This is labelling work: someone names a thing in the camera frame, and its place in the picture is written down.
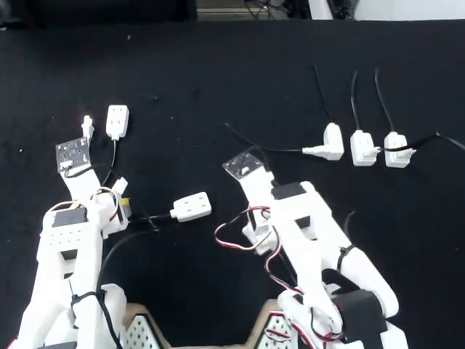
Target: black table surface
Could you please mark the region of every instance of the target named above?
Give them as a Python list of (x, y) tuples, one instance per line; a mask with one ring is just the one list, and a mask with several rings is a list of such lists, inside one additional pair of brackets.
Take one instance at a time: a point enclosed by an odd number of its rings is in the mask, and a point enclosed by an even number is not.
[[(212, 216), (161, 224), (132, 239), (105, 280), (147, 306), (172, 345), (244, 342), (264, 301), (281, 289), (263, 257), (214, 243), (215, 227), (246, 200), (222, 163), (246, 147), (230, 122), (261, 145), (318, 145), (327, 124), (311, 66), (341, 126), (341, 161), (270, 154), (281, 183), (309, 180), (339, 222), (356, 210), (352, 241), (364, 249), (400, 300), (392, 322), (411, 348), (447, 348), (461, 333), (465, 154), (437, 141), (406, 169), (354, 168), (349, 154), (349, 86), (359, 70), (360, 123), (380, 144), (389, 131), (373, 71), (399, 133), (415, 140), (464, 134), (465, 22), (252, 22), (74, 28), (0, 33), (0, 345), (17, 334), (36, 274), (41, 218), (67, 200), (54, 145), (81, 136), (94, 118), (94, 163), (110, 160), (109, 104), (127, 104), (131, 125), (117, 169), (151, 214), (198, 191)], [(241, 225), (225, 238), (246, 243)], [(124, 233), (111, 236), (104, 250)], [(280, 262), (273, 267), (283, 277)]]

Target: perforated metal plate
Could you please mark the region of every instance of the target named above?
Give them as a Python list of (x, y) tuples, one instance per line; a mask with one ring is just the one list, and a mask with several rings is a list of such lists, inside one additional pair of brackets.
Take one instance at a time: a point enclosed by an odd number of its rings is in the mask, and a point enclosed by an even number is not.
[(263, 166), (263, 162), (250, 153), (241, 153), (235, 158), (223, 164), (227, 173), (232, 175), (236, 180), (240, 180), (249, 173)]
[(124, 349), (163, 349), (145, 316), (134, 317), (126, 330)]
[(90, 164), (89, 144), (85, 137), (56, 145), (55, 153), (58, 172), (78, 165)]
[[(265, 335), (265, 331), (271, 329), (280, 333), (286, 334), (291, 338), (280, 342), (280, 337), (268, 332)], [(266, 327), (263, 329), (262, 335), (257, 341), (255, 349), (298, 349), (299, 337), (297, 332), (292, 329), (284, 317), (282, 316), (270, 316)]]

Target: floor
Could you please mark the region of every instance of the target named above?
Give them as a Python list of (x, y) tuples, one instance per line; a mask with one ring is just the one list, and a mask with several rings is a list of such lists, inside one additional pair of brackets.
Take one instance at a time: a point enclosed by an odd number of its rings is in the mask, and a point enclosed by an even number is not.
[(261, 6), (248, 4), (244, 0), (197, 0), (198, 20), (268, 20), (286, 19), (281, 11), (262, 9)]

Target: power adapter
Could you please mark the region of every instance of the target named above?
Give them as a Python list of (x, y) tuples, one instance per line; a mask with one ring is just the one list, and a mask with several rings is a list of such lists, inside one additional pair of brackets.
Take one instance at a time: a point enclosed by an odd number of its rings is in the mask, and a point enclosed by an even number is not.
[(404, 135), (399, 135), (397, 132), (390, 132), (384, 138), (384, 158), (387, 167), (403, 169), (410, 163), (412, 155), (416, 150), (409, 148), (404, 151), (389, 151), (389, 149), (401, 148), (407, 145), (407, 139)]
[(311, 148), (302, 148), (302, 154), (325, 158), (330, 161), (338, 161), (344, 154), (342, 133), (338, 125), (330, 122), (323, 134), (324, 145)]
[(380, 147), (375, 147), (371, 135), (360, 129), (355, 131), (350, 138), (350, 150), (354, 166), (373, 166), (376, 157), (381, 152)]

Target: white connector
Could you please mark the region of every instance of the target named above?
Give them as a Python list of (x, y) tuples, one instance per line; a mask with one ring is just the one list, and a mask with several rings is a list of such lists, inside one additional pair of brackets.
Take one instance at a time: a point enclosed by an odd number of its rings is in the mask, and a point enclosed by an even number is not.
[(129, 109), (127, 105), (110, 105), (107, 115), (107, 135), (112, 140), (126, 136), (128, 129)]
[[(404, 135), (399, 135), (397, 132), (390, 132), (386, 138), (384, 138), (384, 149), (395, 149), (405, 147), (407, 145), (407, 139)], [(384, 157), (386, 159), (387, 167), (396, 167), (403, 169), (410, 163), (412, 155), (416, 151), (414, 149), (406, 149), (404, 151), (384, 151)]]
[(380, 147), (374, 146), (371, 135), (360, 129), (355, 131), (350, 138), (350, 150), (355, 166), (372, 166), (381, 152)]
[(180, 222), (196, 220), (197, 218), (211, 214), (209, 197), (205, 192), (176, 200), (173, 203), (173, 207), (169, 212), (171, 218), (176, 218)]
[(84, 121), (82, 122), (82, 137), (87, 138), (87, 144), (90, 146), (90, 141), (92, 139), (92, 135), (94, 134), (94, 127), (92, 126), (92, 118), (90, 115), (85, 115)]
[(111, 189), (118, 193), (120, 196), (122, 196), (127, 186), (128, 181), (124, 177), (121, 177), (116, 180), (115, 184), (113, 184), (113, 187)]
[(342, 143), (342, 133), (338, 125), (331, 122), (325, 128), (323, 134), (324, 145), (311, 148), (302, 148), (302, 154), (319, 156), (330, 161), (337, 161), (344, 154), (344, 144)]

